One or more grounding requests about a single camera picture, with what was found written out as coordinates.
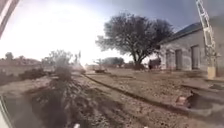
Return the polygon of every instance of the shrub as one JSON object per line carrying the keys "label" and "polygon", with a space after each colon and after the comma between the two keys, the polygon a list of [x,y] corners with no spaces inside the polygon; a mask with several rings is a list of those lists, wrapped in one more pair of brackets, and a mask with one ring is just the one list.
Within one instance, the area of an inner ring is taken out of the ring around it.
{"label": "shrub", "polygon": [[105,73],[105,70],[98,69],[98,70],[95,70],[95,73]]}
{"label": "shrub", "polygon": [[22,80],[26,80],[26,79],[37,79],[45,75],[46,74],[44,70],[42,68],[39,68],[39,69],[31,69],[31,70],[25,71],[24,73],[19,74],[19,77]]}
{"label": "shrub", "polygon": [[55,75],[58,77],[59,80],[63,81],[71,80],[72,77],[70,69],[67,67],[57,67],[55,69]]}

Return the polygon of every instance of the roof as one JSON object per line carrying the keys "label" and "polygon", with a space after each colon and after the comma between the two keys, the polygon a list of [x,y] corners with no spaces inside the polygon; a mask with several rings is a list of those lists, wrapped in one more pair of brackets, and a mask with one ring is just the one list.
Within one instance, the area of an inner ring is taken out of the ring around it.
{"label": "roof", "polygon": [[200,31],[202,30],[202,24],[200,22],[191,24],[187,27],[185,27],[184,29],[176,32],[174,35],[172,35],[171,37],[166,38],[165,40],[161,41],[160,44],[164,44],[164,43],[168,43],[171,42],[173,40],[179,39],[181,37],[187,36],[189,34],[192,34],[194,32]]}
{"label": "roof", "polygon": [[[220,14],[218,16],[213,16],[212,18],[210,18],[210,21],[212,21],[212,24],[221,24],[223,25],[224,22],[224,14]],[[164,44],[164,43],[169,43],[173,40],[179,39],[181,37],[187,36],[189,34],[195,33],[197,31],[202,30],[202,24],[201,22],[197,22],[194,24],[191,24],[187,27],[185,27],[184,29],[178,31],[177,33],[175,33],[174,35],[172,35],[171,37],[166,38],[165,40],[161,41],[160,44]]]}

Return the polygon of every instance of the ground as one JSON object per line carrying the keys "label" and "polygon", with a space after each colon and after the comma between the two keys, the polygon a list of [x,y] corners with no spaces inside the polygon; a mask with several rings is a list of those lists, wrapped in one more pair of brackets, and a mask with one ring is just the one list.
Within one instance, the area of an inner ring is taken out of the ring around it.
{"label": "ground", "polygon": [[0,87],[11,122],[18,128],[214,128],[207,121],[176,106],[189,96],[183,84],[209,86],[187,73],[109,70],[106,74],[73,75],[64,82],[43,77]]}

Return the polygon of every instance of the doorway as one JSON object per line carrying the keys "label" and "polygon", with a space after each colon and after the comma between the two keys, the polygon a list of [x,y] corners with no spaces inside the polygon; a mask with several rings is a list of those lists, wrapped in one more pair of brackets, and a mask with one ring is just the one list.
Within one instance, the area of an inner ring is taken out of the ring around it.
{"label": "doorway", "polygon": [[192,69],[199,69],[199,46],[191,47],[191,67]]}
{"label": "doorway", "polygon": [[166,69],[171,69],[171,52],[166,50]]}
{"label": "doorway", "polygon": [[182,51],[180,49],[175,51],[175,58],[176,58],[176,69],[182,69]]}

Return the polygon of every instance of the pole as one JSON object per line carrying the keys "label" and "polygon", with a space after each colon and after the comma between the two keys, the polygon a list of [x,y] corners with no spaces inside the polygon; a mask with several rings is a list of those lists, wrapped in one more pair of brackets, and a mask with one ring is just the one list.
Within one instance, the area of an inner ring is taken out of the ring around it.
{"label": "pole", "polygon": [[196,5],[198,8],[198,13],[203,27],[204,37],[205,37],[205,55],[207,59],[207,77],[208,79],[214,79],[216,77],[216,64],[217,64],[217,54],[215,50],[215,40],[212,27],[209,22],[209,16],[203,7],[202,0],[196,0]]}

